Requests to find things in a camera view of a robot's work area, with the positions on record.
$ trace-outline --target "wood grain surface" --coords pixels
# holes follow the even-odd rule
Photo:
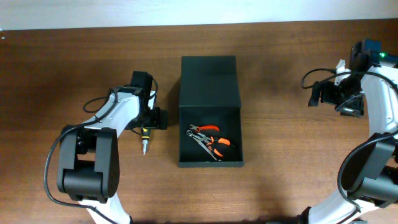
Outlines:
[[[93,223],[88,212],[52,203],[44,163],[66,124],[91,115],[83,104],[129,83],[134,70],[159,83],[169,129],[154,131],[149,153],[132,132],[119,138],[118,195],[137,221],[240,222],[293,217],[336,189],[345,156],[368,138],[368,119],[330,105],[307,108],[303,74],[349,61],[353,44],[382,41],[398,54],[398,20],[279,22],[214,26],[25,30],[0,40],[0,217],[2,223]],[[242,99],[243,168],[181,169],[178,92],[183,55],[236,55]],[[316,74],[308,82],[325,77]],[[60,199],[56,169],[50,189]],[[398,223],[397,205],[364,216]]]

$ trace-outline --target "open box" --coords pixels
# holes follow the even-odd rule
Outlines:
[[[242,167],[241,99],[235,56],[182,57],[180,89],[180,167]],[[213,124],[218,136],[236,146],[228,161],[216,162],[187,136],[190,124]]]

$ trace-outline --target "pliers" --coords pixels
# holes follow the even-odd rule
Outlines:
[[[220,131],[220,129],[215,125],[205,125],[205,126],[199,127],[199,126],[195,126],[195,125],[191,124],[189,128],[191,130],[194,130],[196,133],[200,133],[201,131],[207,131],[207,130],[214,130],[217,132]]]
[[[221,159],[224,158],[224,154],[234,147],[231,142],[225,138],[209,138],[202,133],[193,134],[191,130],[187,131],[187,135],[196,140],[196,142],[216,161],[221,161]]]

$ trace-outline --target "white wall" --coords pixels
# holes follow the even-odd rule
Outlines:
[[[0,0],[4,30],[394,17],[398,0]]]

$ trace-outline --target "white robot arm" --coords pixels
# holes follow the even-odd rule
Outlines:
[[[335,109],[342,115],[361,116],[362,96],[366,97],[370,130],[368,141],[385,140],[375,140],[357,150],[356,155],[346,159],[345,169],[340,170],[343,194],[357,206],[336,190],[321,204],[307,209],[300,223],[351,223],[366,212],[398,203],[398,170],[386,166],[387,161],[396,156],[398,60],[395,56],[380,52],[380,46],[373,40],[357,43],[351,51],[350,69],[345,68],[344,60],[340,60],[334,83],[323,82],[323,86],[313,89],[308,103],[309,106],[317,106],[320,97],[322,103],[336,105]]]
[[[98,112],[77,126],[67,126],[55,141],[46,162],[44,187],[50,200],[60,205],[87,208],[96,223],[131,223],[116,193],[119,184],[118,137],[125,129],[167,129],[167,112],[154,108],[153,78],[134,72],[130,85],[109,92]],[[54,199],[48,190],[47,172],[52,152],[60,143],[57,187],[79,204]],[[95,161],[79,160],[79,154],[95,153]]]

